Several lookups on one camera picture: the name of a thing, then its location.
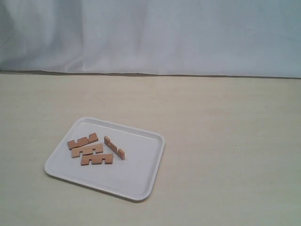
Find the notched wooden piece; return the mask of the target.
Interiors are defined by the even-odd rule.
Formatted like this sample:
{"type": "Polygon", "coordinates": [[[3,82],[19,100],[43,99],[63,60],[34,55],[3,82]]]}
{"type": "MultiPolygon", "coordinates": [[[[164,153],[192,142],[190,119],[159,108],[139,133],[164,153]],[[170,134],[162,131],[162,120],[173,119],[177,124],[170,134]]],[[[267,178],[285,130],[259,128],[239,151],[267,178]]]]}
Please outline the notched wooden piece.
{"type": "Polygon", "coordinates": [[[71,157],[72,158],[78,158],[80,157],[80,154],[82,155],[92,155],[93,153],[103,153],[103,145],[102,144],[96,144],[96,145],[87,145],[82,146],[78,148],[73,148],[71,150],[71,157]]]}
{"type": "Polygon", "coordinates": [[[93,155],[84,155],[81,158],[81,166],[87,166],[90,163],[92,165],[98,164],[113,164],[113,154],[93,154],[93,155]]]}
{"type": "Polygon", "coordinates": [[[82,137],[78,139],[77,141],[71,140],[67,142],[67,146],[69,150],[72,150],[74,148],[82,147],[91,143],[94,143],[98,141],[98,136],[96,133],[89,134],[88,137],[82,137]]]}
{"type": "Polygon", "coordinates": [[[121,159],[125,160],[125,152],[121,148],[117,148],[115,144],[111,142],[111,140],[104,136],[104,143],[121,159]]]}

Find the white rectangular plastic tray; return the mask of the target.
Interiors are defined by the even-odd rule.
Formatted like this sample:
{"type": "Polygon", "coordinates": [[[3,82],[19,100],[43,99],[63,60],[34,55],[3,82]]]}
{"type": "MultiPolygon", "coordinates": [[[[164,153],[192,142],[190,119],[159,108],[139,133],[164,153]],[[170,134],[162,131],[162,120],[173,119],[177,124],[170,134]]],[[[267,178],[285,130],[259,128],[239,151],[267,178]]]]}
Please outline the white rectangular plastic tray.
{"type": "Polygon", "coordinates": [[[91,117],[78,119],[44,164],[44,171],[55,178],[109,193],[132,201],[143,201],[152,192],[165,140],[155,132],[91,117]],[[73,158],[67,143],[95,133],[98,143],[104,137],[125,152],[120,159],[107,145],[103,154],[112,154],[111,164],[82,165],[73,158]]]}

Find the white backdrop cloth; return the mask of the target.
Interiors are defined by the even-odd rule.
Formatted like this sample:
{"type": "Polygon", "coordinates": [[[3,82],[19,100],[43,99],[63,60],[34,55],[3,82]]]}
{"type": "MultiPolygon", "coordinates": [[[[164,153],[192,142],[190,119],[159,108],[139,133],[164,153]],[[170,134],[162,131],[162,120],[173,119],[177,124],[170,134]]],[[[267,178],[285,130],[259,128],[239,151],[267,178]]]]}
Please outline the white backdrop cloth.
{"type": "Polygon", "coordinates": [[[3,0],[0,68],[300,77],[298,0],[3,0]]]}

